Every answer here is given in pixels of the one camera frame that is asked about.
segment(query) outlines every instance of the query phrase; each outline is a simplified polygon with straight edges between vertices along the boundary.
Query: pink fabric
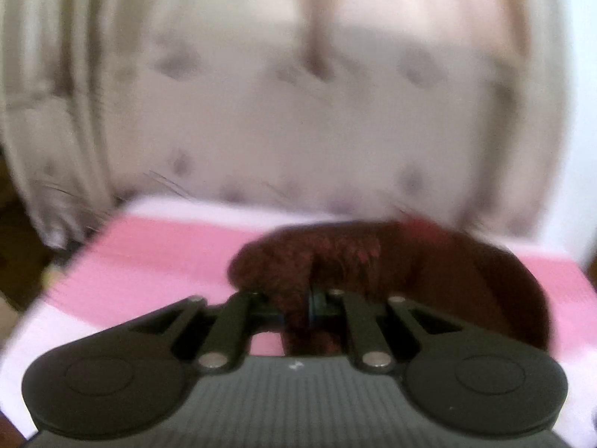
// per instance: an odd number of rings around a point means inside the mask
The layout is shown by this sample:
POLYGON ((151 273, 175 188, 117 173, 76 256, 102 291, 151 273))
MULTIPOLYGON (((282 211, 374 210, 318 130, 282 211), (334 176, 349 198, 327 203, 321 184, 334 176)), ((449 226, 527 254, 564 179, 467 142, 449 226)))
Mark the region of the pink fabric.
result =
MULTIPOLYGON (((60 310, 110 327, 190 295, 224 302, 232 256, 258 230, 123 216, 74 261, 47 293, 60 310)), ((552 353, 561 357, 584 344, 597 345, 597 296, 574 262, 521 257, 547 292, 554 317, 552 353)), ((281 355, 279 335, 256 336, 253 354, 281 355)))

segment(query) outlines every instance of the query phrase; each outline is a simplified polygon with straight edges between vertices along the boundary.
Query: stuffed animal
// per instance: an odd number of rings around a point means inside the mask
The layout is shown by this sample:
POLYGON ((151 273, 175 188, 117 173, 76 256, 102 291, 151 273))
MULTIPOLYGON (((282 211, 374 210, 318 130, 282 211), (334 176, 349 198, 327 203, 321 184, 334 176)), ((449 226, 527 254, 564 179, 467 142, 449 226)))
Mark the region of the stuffed animal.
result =
POLYGON ((232 286, 267 295, 285 315, 288 355, 332 354, 337 340, 308 329, 312 286, 383 302, 401 295, 547 350, 547 301, 509 252, 419 218, 280 228, 248 243, 228 269, 232 286))

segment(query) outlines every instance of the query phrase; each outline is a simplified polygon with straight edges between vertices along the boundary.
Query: ribbed gray surface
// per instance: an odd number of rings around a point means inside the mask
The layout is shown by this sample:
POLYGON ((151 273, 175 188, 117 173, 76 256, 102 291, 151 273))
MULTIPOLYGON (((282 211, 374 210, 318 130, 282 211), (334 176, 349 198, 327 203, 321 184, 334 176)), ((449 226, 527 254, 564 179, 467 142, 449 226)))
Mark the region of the ribbed gray surface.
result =
POLYGON ((199 382, 178 412, 116 441, 73 441, 43 433, 31 448, 564 448, 551 432, 489 441, 447 431, 412 409, 396 383, 354 370, 344 358, 250 357, 225 376, 199 382))

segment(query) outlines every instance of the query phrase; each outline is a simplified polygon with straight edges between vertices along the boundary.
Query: brown fur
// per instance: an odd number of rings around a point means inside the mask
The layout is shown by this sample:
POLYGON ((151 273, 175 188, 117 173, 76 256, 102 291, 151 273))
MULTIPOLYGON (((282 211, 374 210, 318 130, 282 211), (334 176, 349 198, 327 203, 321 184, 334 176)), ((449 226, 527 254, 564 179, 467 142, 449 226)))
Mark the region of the brown fur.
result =
POLYGON ((541 287, 512 254, 427 222, 351 222, 287 227, 245 245, 228 277, 263 292, 287 319, 288 354, 334 348, 307 329, 312 286, 383 302, 403 295, 547 350, 549 317, 541 287))

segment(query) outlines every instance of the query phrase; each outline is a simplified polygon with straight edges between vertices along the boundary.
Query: beige curtain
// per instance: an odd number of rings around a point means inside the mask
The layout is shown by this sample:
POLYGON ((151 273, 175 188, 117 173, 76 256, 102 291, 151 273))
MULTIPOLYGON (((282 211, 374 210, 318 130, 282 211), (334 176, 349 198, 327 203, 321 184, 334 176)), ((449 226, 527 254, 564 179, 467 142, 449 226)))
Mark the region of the beige curtain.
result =
POLYGON ((55 247, 164 192, 531 235, 559 151, 559 0, 0 0, 0 38, 55 247))

